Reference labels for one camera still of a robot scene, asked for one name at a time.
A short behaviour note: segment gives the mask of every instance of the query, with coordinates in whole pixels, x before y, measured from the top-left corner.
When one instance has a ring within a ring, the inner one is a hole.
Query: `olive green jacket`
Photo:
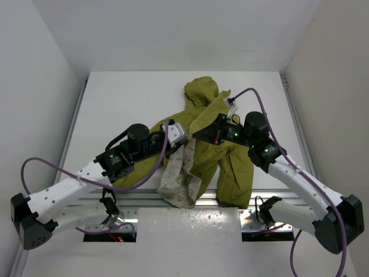
[[[180,113],[158,122],[151,132],[158,131],[168,119],[179,122],[190,137],[193,133],[210,125],[219,113],[227,114],[224,99],[231,91],[219,93],[216,82],[211,77],[196,78],[184,87],[186,108]],[[217,199],[221,203],[247,208],[251,197],[254,166],[247,156],[248,148],[226,141],[216,146],[196,140],[194,164],[190,174],[202,180],[199,198],[212,180],[218,164],[220,175],[217,184]],[[113,186],[128,188],[148,175],[154,168],[158,156],[135,164],[134,172],[116,181]]]

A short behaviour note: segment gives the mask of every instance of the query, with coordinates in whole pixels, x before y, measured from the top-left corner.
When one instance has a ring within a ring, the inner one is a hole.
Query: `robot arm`
[[[234,99],[226,104],[234,109],[233,102]],[[298,207],[274,196],[260,205],[259,214],[265,224],[291,224],[314,235],[328,251],[335,254],[342,251],[342,234],[336,215],[320,191],[309,183],[309,178],[325,192],[341,214],[348,244],[364,231],[361,201],[354,195],[344,197],[331,190],[301,169],[284,149],[281,153],[276,142],[269,137],[263,114],[256,111],[248,113],[244,125],[231,123],[231,118],[219,114],[212,124],[194,133],[193,137],[215,145],[230,141],[249,147],[248,156],[257,167],[286,184],[310,207]]]
[[[164,145],[165,133],[168,134],[167,145]],[[114,146],[124,137],[127,139]],[[12,222],[23,248],[37,248],[55,233],[118,216],[119,210],[109,197],[94,205],[66,207],[97,189],[96,184],[112,187],[112,183],[134,170],[135,163],[159,154],[162,149],[170,156],[185,143],[187,133],[173,120],[169,121],[168,130],[163,125],[161,130],[152,133],[145,125],[134,124],[113,139],[105,152],[77,172],[76,178],[66,178],[28,196],[15,195],[10,201]]]

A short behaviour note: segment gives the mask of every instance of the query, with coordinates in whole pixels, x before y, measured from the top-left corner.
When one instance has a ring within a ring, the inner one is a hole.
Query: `cable connector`
[[[228,118],[232,118],[232,116],[236,113],[238,110],[238,107],[236,106],[235,99],[234,98],[225,98],[224,99],[225,105],[229,108],[228,111]]]
[[[224,99],[224,103],[229,109],[232,109],[232,108],[236,107],[236,103],[235,103],[234,98],[227,97],[227,98]]]
[[[76,180],[78,181],[78,183],[80,183],[80,185],[83,185],[83,181],[81,180],[81,178],[83,177],[82,174],[78,172],[76,176]]]
[[[161,126],[161,129],[163,130],[163,132],[166,132],[164,124]],[[172,147],[181,140],[186,139],[188,136],[185,129],[178,122],[169,125],[167,132],[168,132],[168,141]]]

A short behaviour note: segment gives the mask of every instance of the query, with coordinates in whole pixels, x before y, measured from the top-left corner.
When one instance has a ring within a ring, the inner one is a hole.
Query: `jacket sleeve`
[[[219,160],[217,199],[221,203],[247,208],[254,176],[254,165],[247,156],[247,151],[247,147],[234,145]]]

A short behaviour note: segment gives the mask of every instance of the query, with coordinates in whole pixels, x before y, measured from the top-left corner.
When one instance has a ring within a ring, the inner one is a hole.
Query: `white panel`
[[[292,242],[242,242],[236,208],[141,208],[137,243],[82,242],[65,231],[30,251],[22,277],[292,276]],[[334,276],[340,256],[302,234],[295,252],[299,276]],[[348,257],[345,273],[355,277]]]
[[[133,123],[153,126],[157,121],[182,111],[184,87],[201,76],[212,76],[220,90],[231,95],[256,88],[263,99],[272,128],[283,147],[304,167],[291,114],[277,72],[92,72],[71,138],[65,168],[72,172],[102,153],[115,136]],[[260,110],[252,92],[237,100],[242,122],[249,111]],[[141,188],[158,188],[162,170]],[[219,172],[209,188],[215,189]],[[280,181],[255,168],[254,189],[287,188]]]
[[[8,276],[20,240],[10,198],[24,192],[22,162],[41,156],[59,163],[82,84],[31,0],[0,3],[0,276]],[[31,191],[53,184],[55,171],[27,167]]]
[[[33,0],[72,67],[283,71],[321,0]]]
[[[322,182],[363,202],[369,223],[369,1],[326,0],[287,77]],[[369,232],[350,244],[368,276]]]

